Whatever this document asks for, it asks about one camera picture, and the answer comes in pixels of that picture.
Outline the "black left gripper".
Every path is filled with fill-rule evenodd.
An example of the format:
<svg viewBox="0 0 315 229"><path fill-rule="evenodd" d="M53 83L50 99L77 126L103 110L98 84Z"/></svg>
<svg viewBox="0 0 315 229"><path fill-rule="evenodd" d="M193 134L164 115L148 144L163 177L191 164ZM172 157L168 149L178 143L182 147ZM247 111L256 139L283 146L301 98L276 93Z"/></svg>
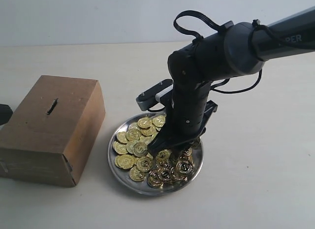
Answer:
<svg viewBox="0 0 315 229"><path fill-rule="evenodd" d="M6 124L12 116L12 109L7 104L0 104L0 125Z"/></svg>

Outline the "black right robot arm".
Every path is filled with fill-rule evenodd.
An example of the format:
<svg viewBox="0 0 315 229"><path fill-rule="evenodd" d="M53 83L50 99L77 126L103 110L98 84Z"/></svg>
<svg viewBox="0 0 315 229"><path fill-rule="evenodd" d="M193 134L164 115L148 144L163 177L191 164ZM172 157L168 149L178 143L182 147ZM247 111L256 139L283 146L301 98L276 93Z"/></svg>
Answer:
<svg viewBox="0 0 315 229"><path fill-rule="evenodd" d="M194 10L179 14L179 17L184 16L201 20L215 33L204 37L174 22L178 32L192 35L194 39L168 57L173 88L163 101L166 123L148 145L153 156L164 149L179 154L205 132L205 126L217 108L208 100L208 95L217 86L231 78L260 74L268 60L315 50L313 7L269 25L261 24L258 19L218 25Z"/></svg>

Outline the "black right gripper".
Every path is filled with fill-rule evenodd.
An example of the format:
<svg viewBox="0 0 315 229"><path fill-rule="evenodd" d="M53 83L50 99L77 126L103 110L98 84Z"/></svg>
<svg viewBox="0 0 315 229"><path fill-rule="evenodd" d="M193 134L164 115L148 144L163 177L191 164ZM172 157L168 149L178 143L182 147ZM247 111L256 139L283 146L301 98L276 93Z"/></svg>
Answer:
<svg viewBox="0 0 315 229"><path fill-rule="evenodd" d="M211 80L173 77L170 124L163 127L148 144L148 151L156 157L172 148L172 158L180 157L191 147L190 142L201 135Z"/></svg>

